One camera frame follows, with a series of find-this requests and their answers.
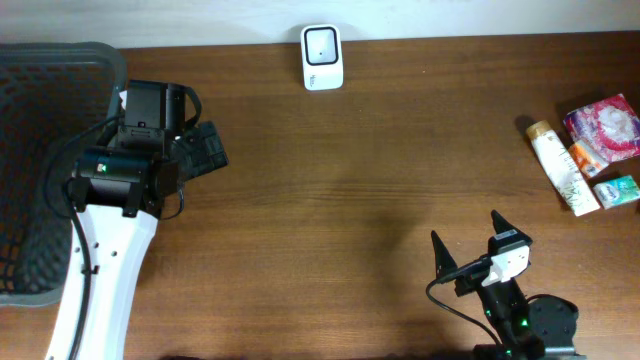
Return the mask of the green tissue pack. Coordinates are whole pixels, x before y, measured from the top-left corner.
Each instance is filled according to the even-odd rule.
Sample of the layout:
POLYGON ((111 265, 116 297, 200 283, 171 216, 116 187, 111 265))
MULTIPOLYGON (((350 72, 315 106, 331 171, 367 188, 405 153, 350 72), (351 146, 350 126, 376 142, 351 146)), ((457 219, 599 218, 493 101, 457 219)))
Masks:
POLYGON ((596 184, 593 190, 606 210, 635 202, 640 198, 639 187, 631 175, 596 184))

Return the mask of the orange tissue pack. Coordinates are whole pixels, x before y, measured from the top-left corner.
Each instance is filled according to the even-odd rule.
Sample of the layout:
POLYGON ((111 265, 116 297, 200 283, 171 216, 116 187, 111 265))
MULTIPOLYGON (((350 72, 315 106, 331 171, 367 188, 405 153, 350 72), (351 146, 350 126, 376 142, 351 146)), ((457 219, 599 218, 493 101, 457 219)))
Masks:
POLYGON ((578 140, 569 147, 569 153, 579 170, 587 177, 593 178, 609 166, 609 162, 601 157, 585 140, 578 140))

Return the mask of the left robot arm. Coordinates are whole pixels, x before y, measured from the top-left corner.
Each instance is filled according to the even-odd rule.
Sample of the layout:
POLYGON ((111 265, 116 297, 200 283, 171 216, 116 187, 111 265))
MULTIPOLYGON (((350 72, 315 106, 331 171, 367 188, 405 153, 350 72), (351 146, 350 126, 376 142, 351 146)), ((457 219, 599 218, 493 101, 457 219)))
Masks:
POLYGON ((215 125, 200 119, 194 89, 132 80, 120 105, 62 186, 72 242, 49 359, 122 358, 166 198, 229 163, 215 125))

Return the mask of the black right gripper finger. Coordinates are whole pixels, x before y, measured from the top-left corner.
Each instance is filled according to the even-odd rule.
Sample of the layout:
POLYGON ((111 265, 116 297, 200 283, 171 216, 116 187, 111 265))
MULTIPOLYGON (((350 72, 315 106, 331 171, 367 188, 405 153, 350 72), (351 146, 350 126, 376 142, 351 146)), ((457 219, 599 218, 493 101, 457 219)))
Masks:
POLYGON ((518 231, 518 229, 508 222, 497 210, 491 211, 492 225, 497 234, 518 231))
POLYGON ((444 242, 435 230, 431 232, 431 240, 434 250, 436 279, 453 279, 458 271, 456 261, 453 259, 444 242))

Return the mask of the red purple pad package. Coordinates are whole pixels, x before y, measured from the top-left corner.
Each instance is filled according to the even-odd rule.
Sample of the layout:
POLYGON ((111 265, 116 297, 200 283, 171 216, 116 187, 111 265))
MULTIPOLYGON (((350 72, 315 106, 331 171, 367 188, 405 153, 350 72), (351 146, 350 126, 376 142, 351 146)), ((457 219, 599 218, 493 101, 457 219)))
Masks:
POLYGON ((563 123, 609 163, 639 155, 639 117, 622 93, 568 113, 563 123))

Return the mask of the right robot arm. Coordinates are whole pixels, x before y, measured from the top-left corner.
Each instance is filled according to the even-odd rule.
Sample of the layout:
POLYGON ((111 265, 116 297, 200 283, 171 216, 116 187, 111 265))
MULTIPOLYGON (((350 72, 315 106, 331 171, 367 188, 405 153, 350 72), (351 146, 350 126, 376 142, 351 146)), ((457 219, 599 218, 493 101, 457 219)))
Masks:
POLYGON ((490 336, 490 344, 474 346, 473 359, 581 359, 574 345, 578 307, 551 294, 525 296, 516 278, 530 266, 533 240, 495 210, 491 219, 495 234, 488 239, 487 252, 461 266, 437 232, 431 232, 436 275, 426 286, 426 296, 490 336), (448 283, 454 284, 458 297, 479 297, 488 325, 432 295, 435 286, 448 283))

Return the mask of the white tube with cork cap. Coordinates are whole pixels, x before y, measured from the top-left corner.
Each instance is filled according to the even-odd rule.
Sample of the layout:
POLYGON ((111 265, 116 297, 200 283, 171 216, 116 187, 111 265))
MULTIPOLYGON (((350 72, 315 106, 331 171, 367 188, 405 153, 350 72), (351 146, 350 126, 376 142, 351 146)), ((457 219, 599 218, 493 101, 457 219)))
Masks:
POLYGON ((600 209, 577 164, 547 121, 526 130, 534 152, 556 191, 576 217, 600 209))

